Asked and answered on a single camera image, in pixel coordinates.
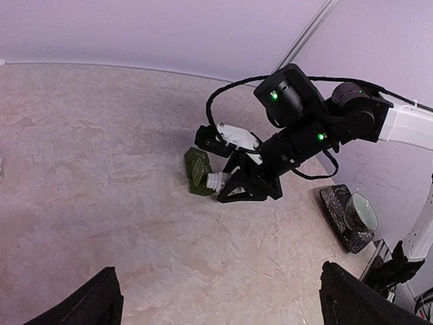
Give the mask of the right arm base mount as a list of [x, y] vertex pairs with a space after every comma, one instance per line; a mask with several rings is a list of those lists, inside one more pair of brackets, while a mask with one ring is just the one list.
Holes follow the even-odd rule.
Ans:
[[387, 298], [390, 293], [395, 292], [398, 284], [411, 280], [424, 263], [424, 258], [409, 258], [402, 240], [398, 241], [392, 252], [385, 244], [381, 244], [361, 276], [361, 281], [383, 298]]

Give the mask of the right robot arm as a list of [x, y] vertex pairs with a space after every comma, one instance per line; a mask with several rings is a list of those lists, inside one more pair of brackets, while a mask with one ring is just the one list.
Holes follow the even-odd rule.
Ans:
[[254, 80], [254, 95], [277, 133], [261, 142], [245, 129], [210, 123], [228, 160], [225, 172], [231, 173], [219, 202], [279, 199], [284, 173], [299, 173], [318, 153], [333, 158], [356, 139], [432, 149], [432, 109], [379, 85], [338, 78], [326, 99], [315, 86], [317, 77], [295, 64]]

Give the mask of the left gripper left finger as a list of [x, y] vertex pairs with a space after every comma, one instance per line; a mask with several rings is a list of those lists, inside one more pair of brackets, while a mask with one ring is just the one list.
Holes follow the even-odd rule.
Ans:
[[28, 324], [120, 324], [124, 297], [114, 267], [105, 267]]

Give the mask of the green weekly pill organizer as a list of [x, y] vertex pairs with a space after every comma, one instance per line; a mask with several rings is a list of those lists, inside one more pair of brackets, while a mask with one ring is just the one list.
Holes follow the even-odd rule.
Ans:
[[207, 177], [213, 173], [208, 154], [190, 147], [184, 154], [185, 168], [189, 180], [189, 191], [198, 196], [211, 196], [214, 190], [207, 187]]

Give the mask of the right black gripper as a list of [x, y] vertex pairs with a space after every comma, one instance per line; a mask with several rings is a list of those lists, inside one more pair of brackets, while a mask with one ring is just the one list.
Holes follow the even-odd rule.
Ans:
[[231, 174], [216, 199], [220, 203], [278, 200], [283, 196], [279, 177], [269, 174], [246, 153], [235, 151], [224, 173]]

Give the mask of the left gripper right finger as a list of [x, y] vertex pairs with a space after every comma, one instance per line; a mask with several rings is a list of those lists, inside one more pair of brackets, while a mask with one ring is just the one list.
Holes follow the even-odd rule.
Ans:
[[319, 296], [325, 325], [429, 323], [381, 297], [334, 262], [322, 266]]

